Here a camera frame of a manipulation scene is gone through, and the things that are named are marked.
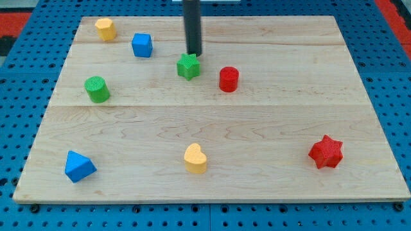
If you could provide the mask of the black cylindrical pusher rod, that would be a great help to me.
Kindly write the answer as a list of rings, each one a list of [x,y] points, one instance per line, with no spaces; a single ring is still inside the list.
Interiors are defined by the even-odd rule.
[[[202,54],[202,27],[199,0],[183,0],[182,11],[186,36],[187,54]]]

